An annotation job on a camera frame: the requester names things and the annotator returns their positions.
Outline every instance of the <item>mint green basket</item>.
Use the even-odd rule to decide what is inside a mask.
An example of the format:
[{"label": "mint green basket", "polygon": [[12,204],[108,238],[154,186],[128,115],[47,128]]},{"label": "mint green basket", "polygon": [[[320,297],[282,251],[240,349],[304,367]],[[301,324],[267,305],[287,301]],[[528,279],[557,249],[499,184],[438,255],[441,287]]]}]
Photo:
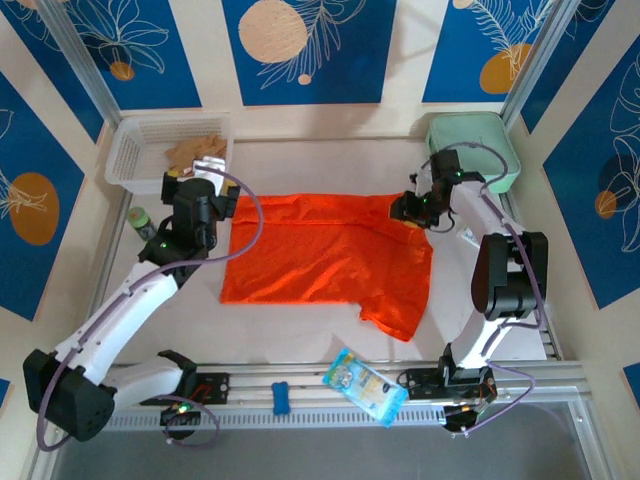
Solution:
[{"label": "mint green basket", "polygon": [[[505,193],[520,174],[520,160],[504,128],[502,119],[492,112],[442,114],[431,120],[427,147],[429,154],[458,142],[477,142],[500,153],[509,166],[507,176],[493,183],[491,193]],[[460,167],[466,172],[480,172],[485,180],[498,177],[502,163],[494,154],[482,148],[458,147]]]}]

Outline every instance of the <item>white table surface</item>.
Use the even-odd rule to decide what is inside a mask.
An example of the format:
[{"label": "white table surface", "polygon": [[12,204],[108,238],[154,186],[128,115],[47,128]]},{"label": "white table surface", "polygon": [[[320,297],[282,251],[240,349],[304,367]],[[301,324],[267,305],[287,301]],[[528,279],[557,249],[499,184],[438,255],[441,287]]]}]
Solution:
[{"label": "white table surface", "polygon": [[[238,143],[230,171],[258,195],[391,194],[411,188],[408,175],[425,155],[422,142],[407,140]],[[134,196],[135,205],[144,207],[156,225],[171,214],[159,195]],[[228,221],[218,224],[218,246],[210,257],[228,252],[229,232]],[[198,269],[117,361],[141,362],[172,349],[198,363],[330,362],[345,346],[369,361],[436,361],[473,309],[470,286],[477,249],[455,231],[429,233],[428,238],[434,247],[431,293],[410,342],[361,321],[358,305],[220,305],[225,265],[219,264]],[[125,279],[143,246],[125,225],[107,296]],[[512,329],[493,359],[543,360],[546,354],[538,332]]]}]

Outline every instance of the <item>blue sponge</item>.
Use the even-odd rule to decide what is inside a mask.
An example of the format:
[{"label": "blue sponge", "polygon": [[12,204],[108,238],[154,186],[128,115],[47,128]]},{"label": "blue sponge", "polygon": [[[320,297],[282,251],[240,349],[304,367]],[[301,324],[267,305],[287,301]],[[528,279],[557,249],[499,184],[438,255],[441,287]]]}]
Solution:
[{"label": "blue sponge", "polygon": [[286,415],[291,413],[289,406],[289,384],[287,382],[273,383],[273,414]]}]

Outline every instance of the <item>tan object in basket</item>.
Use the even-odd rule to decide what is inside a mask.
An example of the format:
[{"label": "tan object in basket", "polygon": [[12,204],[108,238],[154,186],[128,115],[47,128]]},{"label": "tan object in basket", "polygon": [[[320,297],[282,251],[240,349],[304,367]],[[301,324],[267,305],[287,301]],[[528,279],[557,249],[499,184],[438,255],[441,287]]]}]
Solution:
[{"label": "tan object in basket", "polygon": [[212,133],[207,137],[182,140],[164,153],[169,158],[169,171],[183,177],[191,174],[194,160],[205,156],[226,158],[227,141]]}]

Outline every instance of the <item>orange cloth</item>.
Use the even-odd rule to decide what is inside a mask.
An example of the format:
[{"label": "orange cloth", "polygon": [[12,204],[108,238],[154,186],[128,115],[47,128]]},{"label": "orange cloth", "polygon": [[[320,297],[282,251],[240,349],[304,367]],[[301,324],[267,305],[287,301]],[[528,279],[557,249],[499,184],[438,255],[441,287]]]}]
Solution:
[{"label": "orange cloth", "polygon": [[[358,303],[360,318],[404,341],[427,307],[433,249],[422,230],[389,218],[395,195],[260,197],[258,243],[227,266],[222,303]],[[231,248],[255,234],[258,215],[238,201]]]}]

